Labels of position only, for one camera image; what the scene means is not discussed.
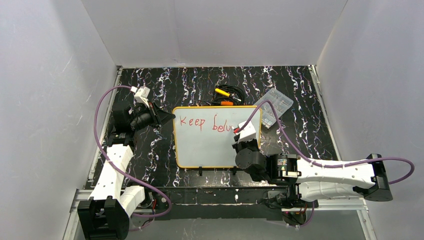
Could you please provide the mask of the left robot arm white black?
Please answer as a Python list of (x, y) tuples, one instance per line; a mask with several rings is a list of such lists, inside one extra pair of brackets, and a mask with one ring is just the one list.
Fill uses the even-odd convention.
[(112, 106), (111, 114), (113, 129), (102, 150), (105, 163), (94, 190), (77, 207), (87, 240), (124, 240), (128, 236), (131, 215), (146, 199), (144, 183), (122, 188), (133, 157), (135, 133), (146, 127), (160, 128), (176, 117), (150, 101), (131, 107), (122, 100)]

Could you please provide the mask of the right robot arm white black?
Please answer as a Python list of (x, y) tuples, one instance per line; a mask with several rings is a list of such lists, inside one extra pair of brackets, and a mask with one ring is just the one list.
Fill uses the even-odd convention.
[(365, 159), (344, 163), (306, 160), (295, 154), (264, 155), (256, 138), (234, 137), (235, 165), (254, 182), (288, 187), (296, 198), (312, 203), (319, 199), (362, 197), (373, 202), (393, 200), (382, 161)]

